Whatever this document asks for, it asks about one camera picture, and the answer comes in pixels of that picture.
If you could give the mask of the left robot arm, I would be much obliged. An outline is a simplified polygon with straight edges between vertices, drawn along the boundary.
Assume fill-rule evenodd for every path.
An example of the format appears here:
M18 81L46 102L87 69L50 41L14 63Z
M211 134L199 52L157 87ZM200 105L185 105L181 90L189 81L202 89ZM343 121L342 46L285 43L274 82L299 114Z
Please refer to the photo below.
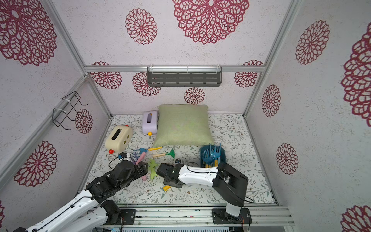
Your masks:
M15 231L87 232L106 222L122 222L121 210L110 198L147 173L146 162L135 164L131 159L124 159L114 170L95 178L85 190L49 217L29 228L19 227Z

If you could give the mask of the green rake wooden handle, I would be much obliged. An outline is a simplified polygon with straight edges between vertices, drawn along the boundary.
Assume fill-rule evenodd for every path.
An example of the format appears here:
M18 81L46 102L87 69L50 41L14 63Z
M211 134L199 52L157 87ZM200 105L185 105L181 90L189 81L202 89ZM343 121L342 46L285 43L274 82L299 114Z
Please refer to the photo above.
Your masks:
M170 152L153 154L153 155L152 155L152 158L155 159L155 158L164 157L164 156L170 156L170 157L172 157L172 158L175 158L175 151L174 151L174 148L172 148Z

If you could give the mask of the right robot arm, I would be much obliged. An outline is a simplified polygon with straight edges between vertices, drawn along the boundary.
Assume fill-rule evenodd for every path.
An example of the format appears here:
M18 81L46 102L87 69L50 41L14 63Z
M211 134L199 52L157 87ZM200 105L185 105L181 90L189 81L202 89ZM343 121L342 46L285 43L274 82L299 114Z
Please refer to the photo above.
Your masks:
M217 167L201 168L189 165L162 163L156 174L164 179L164 185L182 188L184 185L200 184L212 187L227 202L223 209L213 209L215 224L252 223L249 210L245 209L248 177L227 163Z

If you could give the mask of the lime rake wooden handle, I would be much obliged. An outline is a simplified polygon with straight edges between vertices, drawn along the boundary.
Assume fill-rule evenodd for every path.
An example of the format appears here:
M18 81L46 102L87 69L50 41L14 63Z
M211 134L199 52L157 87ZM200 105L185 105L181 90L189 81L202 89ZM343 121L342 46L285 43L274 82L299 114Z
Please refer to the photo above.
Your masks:
M149 171L150 171L150 179L153 180L157 176L157 168L160 164L156 163L154 159L149 160Z

